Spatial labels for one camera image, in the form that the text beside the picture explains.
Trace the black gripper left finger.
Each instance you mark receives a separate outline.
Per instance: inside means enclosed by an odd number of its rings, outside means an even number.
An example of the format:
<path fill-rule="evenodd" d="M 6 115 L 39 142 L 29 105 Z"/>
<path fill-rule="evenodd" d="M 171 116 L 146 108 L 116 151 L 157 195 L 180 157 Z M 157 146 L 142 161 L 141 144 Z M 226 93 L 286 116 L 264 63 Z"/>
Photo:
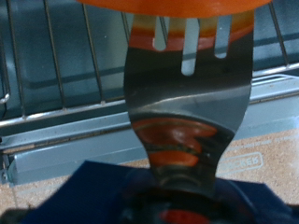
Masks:
<path fill-rule="evenodd" d="M 0 216 L 0 224 L 20 224 L 31 209 L 8 209 Z"/>

